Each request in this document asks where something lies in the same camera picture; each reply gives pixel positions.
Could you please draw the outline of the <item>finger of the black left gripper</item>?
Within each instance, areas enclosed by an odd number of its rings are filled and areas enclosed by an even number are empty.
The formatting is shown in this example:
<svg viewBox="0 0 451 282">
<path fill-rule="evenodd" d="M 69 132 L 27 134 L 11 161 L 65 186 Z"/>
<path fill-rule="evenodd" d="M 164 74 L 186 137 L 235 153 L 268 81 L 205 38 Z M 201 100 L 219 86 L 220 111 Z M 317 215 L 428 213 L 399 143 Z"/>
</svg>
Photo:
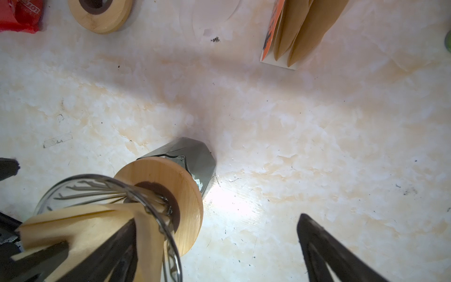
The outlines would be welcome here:
<svg viewBox="0 0 451 282">
<path fill-rule="evenodd" d="M 0 158 L 0 181 L 16 176 L 20 168 L 16 159 Z"/>
</svg>

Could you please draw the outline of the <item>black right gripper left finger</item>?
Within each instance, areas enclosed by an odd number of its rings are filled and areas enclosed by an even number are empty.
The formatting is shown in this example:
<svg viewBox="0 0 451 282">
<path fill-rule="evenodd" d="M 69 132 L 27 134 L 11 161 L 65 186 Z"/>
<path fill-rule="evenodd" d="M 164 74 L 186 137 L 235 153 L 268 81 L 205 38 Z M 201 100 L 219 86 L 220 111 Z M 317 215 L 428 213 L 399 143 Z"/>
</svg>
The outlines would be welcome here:
<svg viewBox="0 0 451 282">
<path fill-rule="evenodd" d="M 136 270 L 136 223 L 132 219 L 59 281 L 132 282 Z"/>
</svg>

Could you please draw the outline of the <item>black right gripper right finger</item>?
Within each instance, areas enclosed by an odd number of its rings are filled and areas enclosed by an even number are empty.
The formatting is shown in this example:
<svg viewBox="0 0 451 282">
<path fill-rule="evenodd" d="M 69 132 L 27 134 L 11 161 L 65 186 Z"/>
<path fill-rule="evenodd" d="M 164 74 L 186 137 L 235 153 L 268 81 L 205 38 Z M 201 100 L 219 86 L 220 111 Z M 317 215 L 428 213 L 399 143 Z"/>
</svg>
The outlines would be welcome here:
<svg viewBox="0 0 451 282">
<path fill-rule="evenodd" d="M 332 282 L 331 270 L 342 282 L 386 281 L 305 213 L 300 215 L 297 235 L 309 281 Z"/>
</svg>

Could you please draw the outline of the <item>clear ribbed glass dripper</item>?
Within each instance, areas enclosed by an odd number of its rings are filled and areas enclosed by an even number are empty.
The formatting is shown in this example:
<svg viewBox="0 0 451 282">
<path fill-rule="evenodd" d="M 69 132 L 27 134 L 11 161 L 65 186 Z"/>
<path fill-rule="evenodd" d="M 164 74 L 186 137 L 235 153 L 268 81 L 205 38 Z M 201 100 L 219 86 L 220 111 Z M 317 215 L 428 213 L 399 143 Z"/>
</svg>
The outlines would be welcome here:
<svg viewBox="0 0 451 282">
<path fill-rule="evenodd" d="M 35 215 L 78 208 L 102 207 L 128 213 L 135 224 L 136 258 L 144 278 L 155 274 L 161 282 L 183 280 L 176 232 L 180 205 L 175 194 L 154 180 L 126 184 L 102 175 L 76 175 L 51 187 L 38 202 Z"/>
</svg>

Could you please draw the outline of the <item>green glass dripper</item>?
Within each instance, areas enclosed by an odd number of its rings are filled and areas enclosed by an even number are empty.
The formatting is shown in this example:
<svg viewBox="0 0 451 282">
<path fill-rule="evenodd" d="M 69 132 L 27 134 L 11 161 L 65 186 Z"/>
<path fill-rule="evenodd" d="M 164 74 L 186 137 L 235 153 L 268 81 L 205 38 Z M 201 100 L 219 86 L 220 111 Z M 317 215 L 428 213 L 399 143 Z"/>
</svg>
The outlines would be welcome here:
<svg viewBox="0 0 451 282">
<path fill-rule="evenodd" d="M 444 40 L 444 45 L 446 50 L 451 53 L 451 31 L 449 31 L 446 36 L 445 36 L 445 40 Z"/>
</svg>

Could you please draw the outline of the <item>orange coffee filter box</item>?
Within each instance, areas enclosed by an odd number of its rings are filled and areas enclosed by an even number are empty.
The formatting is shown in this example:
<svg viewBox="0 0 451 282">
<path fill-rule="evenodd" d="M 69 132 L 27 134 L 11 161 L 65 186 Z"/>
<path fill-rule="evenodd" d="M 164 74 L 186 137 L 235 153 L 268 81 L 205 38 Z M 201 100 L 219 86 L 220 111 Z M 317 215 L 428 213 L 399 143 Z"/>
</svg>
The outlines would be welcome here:
<svg viewBox="0 0 451 282">
<path fill-rule="evenodd" d="M 286 52 L 278 60 L 274 56 L 274 48 L 276 46 L 276 35 L 281 30 L 280 22 L 283 17 L 283 10 L 285 1 L 276 1 L 272 10 L 270 24 L 267 30 L 267 35 L 264 41 L 263 50 L 260 56 L 260 62 L 268 65 L 291 69 L 293 71 L 299 68 L 299 63 L 293 64 L 291 67 L 287 66 L 288 55 Z"/>
</svg>

